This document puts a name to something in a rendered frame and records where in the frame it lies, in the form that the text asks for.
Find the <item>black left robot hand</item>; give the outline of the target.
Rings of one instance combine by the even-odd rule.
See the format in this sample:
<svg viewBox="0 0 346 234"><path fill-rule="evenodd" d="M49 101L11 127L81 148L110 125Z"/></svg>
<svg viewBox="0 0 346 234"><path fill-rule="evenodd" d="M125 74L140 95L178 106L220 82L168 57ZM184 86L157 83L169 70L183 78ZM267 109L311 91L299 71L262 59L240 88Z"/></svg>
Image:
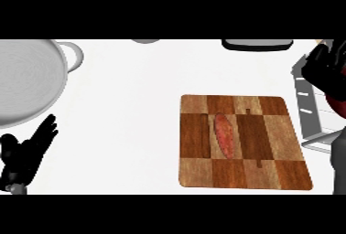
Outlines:
<svg viewBox="0 0 346 234"><path fill-rule="evenodd" d="M57 134L55 116L51 114L30 139L20 142L11 133L0 136L0 159L5 163L0 175L2 191L10 192L14 184L24 184L26 187L32 184Z"/></svg>

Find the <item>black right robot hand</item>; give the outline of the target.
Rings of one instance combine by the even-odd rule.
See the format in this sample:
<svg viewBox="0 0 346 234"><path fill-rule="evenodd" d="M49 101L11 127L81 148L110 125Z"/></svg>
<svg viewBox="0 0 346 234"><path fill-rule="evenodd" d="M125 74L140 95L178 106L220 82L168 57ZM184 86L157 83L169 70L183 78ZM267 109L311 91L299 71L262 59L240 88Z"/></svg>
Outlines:
<svg viewBox="0 0 346 234"><path fill-rule="evenodd" d="M302 67L307 81L338 101L346 101L346 39L333 40L333 47L320 44Z"/></svg>

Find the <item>red pear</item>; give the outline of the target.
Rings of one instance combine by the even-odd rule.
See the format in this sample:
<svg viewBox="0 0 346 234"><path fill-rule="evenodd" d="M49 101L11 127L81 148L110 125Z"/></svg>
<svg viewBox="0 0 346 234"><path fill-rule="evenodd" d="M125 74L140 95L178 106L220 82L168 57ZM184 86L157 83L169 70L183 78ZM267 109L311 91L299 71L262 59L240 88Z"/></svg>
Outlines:
<svg viewBox="0 0 346 234"><path fill-rule="evenodd" d="M233 124L228 120L228 116L221 112L215 115L214 131L222 154L227 159L231 160L234 158Z"/></svg>

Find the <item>checkered wooden cutting board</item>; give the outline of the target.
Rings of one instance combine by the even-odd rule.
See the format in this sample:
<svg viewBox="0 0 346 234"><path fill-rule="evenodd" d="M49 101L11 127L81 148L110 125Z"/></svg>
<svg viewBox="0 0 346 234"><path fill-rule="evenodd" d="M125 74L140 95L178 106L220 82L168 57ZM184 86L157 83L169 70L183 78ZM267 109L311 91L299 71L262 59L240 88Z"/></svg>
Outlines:
<svg viewBox="0 0 346 234"><path fill-rule="evenodd" d="M234 158L222 154L214 131L228 116ZM181 185L310 190L307 168L285 99L265 96L181 96Z"/></svg>

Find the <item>dark red round object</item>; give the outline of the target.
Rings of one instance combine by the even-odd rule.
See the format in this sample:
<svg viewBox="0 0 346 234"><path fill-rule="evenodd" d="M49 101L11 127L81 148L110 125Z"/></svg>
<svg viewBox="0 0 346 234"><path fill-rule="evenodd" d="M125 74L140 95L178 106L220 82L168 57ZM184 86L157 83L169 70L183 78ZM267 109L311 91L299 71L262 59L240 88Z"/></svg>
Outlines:
<svg viewBox="0 0 346 234"><path fill-rule="evenodd" d="M338 101L332 96L326 96L326 100L335 112L346 119L346 101Z"/></svg>

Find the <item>black and grey appliance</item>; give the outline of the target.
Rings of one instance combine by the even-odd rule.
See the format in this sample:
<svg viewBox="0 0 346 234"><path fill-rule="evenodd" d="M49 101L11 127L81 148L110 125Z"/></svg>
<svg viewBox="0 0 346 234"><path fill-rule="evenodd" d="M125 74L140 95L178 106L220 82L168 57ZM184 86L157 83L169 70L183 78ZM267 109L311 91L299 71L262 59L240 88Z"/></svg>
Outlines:
<svg viewBox="0 0 346 234"><path fill-rule="evenodd" d="M292 39L224 39L222 45L230 50L239 51L280 51L293 45Z"/></svg>

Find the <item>large grey pot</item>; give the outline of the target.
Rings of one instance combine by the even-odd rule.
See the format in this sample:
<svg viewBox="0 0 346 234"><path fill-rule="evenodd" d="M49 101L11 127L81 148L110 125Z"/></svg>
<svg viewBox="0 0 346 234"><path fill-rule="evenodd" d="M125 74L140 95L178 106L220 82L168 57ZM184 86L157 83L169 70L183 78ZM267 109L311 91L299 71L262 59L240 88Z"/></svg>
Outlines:
<svg viewBox="0 0 346 234"><path fill-rule="evenodd" d="M0 39L0 129L38 118L55 104L85 52L52 39Z"/></svg>

